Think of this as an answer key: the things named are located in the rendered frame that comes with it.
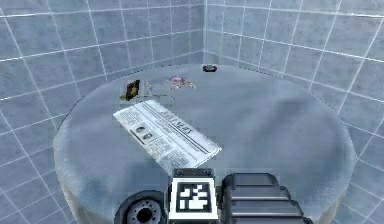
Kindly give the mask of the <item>white folded newspaper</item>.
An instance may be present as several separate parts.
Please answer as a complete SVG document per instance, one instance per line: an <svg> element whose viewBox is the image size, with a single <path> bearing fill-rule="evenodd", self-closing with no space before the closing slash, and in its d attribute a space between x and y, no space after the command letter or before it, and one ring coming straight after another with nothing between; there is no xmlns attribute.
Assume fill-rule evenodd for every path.
<svg viewBox="0 0 384 224"><path fill-rule="evenodd" d="M178 168L197 168L222 150L155 100L129 106L113 116L170 176Z"/></svg>

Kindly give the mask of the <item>small pink flowering plant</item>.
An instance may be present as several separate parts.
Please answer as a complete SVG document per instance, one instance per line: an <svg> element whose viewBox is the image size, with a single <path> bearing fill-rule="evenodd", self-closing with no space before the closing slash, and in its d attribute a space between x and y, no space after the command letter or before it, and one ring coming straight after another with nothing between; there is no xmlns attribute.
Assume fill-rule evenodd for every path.
<svg viewBox="0 0 384 224"><path fill-rule="evenodd" d="M167 82L170 84L172 90L177 90L183 87L196 88L191 81L180 76L171 76L168 78Z"/></svg>

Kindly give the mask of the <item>round glass table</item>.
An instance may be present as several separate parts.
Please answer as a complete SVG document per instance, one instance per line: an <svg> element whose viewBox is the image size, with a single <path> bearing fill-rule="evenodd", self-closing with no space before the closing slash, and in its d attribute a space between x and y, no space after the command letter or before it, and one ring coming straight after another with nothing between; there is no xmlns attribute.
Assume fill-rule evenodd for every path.
<svg viewBox="0 0 384 224"><path fill-rule="evenodd" d="M172 90L171 76L196 88ZM128 83L139 93L121 100ZM356 154L336 113L286 80L221 65L144 70L104 84L80 100L53 141L61 188L77 224L113 224L129 196L162 193L170 176L114 118L119 110L155 100L222 150L197 168L215 184L232 173L269 173L288 189L314 224L330 224L345 195Z"/></svg>

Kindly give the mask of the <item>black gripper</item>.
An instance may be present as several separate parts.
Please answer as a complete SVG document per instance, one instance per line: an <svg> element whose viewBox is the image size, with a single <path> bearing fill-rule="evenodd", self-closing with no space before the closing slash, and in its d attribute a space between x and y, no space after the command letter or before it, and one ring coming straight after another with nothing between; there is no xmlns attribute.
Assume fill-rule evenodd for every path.
<svg viewBox="0 0 384 224"><path fill-rule="evenodd" d="M115 213L114 224L167 224L164 194L144 190L129 196Z"/></svg>

